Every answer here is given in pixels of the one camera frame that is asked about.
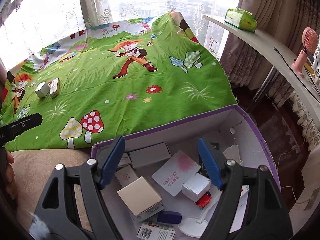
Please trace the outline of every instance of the wooden floor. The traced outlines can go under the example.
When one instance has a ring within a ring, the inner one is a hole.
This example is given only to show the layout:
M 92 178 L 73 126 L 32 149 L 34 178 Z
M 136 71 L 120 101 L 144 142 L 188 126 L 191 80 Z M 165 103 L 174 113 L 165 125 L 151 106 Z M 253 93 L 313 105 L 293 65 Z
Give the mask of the wooden floor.
M 235 88 L 233 93 L 239 100 L 239 105 L 244 109 L 250 105 L 254 95 L 254 91 L 246 87 Z M 309 156 L 309 151 L 308 143 L 303 144 L 304 138 L 301 135 L 303 129 L 297 124 L 298 116 L 291 107 L 290 101 L 287 100 L 277 109 L 272 100 L 265 96 L 250 115 L 264 137 L 276 165 L 279 165 L 281 186 L 293 187 L 298 199 L 304 189 L 301 170 Z M 295 204 L 292 189 L 286 187 L 281 191 L 287 208 L 290 210 Z

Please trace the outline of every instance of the screw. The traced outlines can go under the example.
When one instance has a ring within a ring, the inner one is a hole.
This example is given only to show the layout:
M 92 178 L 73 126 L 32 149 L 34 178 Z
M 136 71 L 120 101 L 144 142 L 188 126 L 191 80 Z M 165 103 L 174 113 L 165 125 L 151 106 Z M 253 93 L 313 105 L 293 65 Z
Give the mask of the screw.
M 266 165 L 261 165 L 260 166 L 260 170 L 261 171 L 267 171 L 268 170 L 268 167 Z
M 235 166 L 236 165 L 236 161 L 235 160 L 227 160 L 227 164 L 229 165 L 229 166 Z
M 63 168 L 63 164 L 59 163 L 56 165 L 56 170 L 59 171 Z
M 87 160 L 87 164 L 94 165 L 96 163 L 96 159 L 89 159 Z

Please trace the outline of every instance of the white desk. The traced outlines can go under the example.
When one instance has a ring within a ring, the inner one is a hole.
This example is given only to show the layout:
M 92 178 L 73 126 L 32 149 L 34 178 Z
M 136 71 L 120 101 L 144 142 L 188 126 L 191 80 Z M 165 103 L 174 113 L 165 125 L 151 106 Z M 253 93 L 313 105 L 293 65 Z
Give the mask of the white desk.
M 263 57 L 265 57 L 292 85 L 294 90 L 297 92 L 299 97 L 302 99 L 303 103 L 307 107 L 311 114 L 311 117 L 320 130 L 320 104 L 309 94 L 309 92 L 302 86 L 302 84 L 297 80 L 297 77 L 288 69 L 288 66 L 282 60 L 281 56 L 274 50 L 274 47 L 282 54 L 289 66 L 293 63 L 293 59 L 297 56 L 288 49 L 284 44 L 277 41 L 274 37 L 268 33 L 257 29 L 255 33 L 239 30 L 232 25 L 225 23 L 220 18 L 212 17 L 210 15 L 203 15 L 203 18 L 221 26 L 222 28 L 228 30 L 232 34 L 239 37 L 241 40 L 248 43 L 251 47 L 256 49 Z M 311 83 L 307 80 L 308 75 L 304 73 L 304 78 L 298 75 L 298 78 L 303 82 L 303 84 L 308 88 L 309 91 L 313 93 L 314 96 L 320 100 L 319 94 L 312 88 Z

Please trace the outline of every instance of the red mushroom with white dots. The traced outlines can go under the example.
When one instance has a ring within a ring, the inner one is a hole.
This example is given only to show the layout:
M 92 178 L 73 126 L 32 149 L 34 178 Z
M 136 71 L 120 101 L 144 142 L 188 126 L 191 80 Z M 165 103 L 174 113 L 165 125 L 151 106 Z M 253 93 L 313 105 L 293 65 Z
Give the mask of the red mushroom with white dots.
M 81 119 L 81 126 L 86 130 L 84 141 L 91 143 L 91 134 L 102 132 L 104 125 L 98 110 L 93 110 Z

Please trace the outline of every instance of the green tissue box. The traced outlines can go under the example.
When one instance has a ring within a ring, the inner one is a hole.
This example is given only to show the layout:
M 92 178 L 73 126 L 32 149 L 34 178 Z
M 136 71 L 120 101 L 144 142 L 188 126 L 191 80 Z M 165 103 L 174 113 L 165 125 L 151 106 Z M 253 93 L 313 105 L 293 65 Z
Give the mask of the green tissue box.
M 257 27 L 257 21 L 252 16 L 252 13 L 242 10 L 241 8 L 228 9 L 225 22 L 234 27 L 254 33 Z

